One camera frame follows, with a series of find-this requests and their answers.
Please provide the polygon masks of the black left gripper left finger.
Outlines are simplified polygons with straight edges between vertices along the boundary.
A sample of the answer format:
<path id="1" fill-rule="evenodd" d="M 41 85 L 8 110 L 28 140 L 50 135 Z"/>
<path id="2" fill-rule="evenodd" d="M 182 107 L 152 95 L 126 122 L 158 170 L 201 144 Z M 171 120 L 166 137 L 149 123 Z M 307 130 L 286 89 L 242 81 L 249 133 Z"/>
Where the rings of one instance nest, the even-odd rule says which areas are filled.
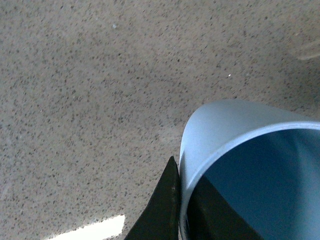
<path id="1" fill-rule="evenodd" d="M 128 232 L 128 240 L 177 240 L 181 206 L 181 180 L 171 156 L 150 200 Z"/>

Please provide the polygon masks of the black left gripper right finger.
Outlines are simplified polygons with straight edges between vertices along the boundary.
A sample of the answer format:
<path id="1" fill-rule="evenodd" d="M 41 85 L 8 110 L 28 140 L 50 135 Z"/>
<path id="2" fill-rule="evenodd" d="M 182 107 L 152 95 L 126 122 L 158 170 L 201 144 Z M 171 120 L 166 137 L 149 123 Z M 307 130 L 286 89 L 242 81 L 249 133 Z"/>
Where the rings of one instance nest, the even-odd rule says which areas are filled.
<path id="1" fill-rule="evenodd" d="M 205 176 L 198 181 L 190 197 L 187 225 L 191 240 L 263 239 Z"/>

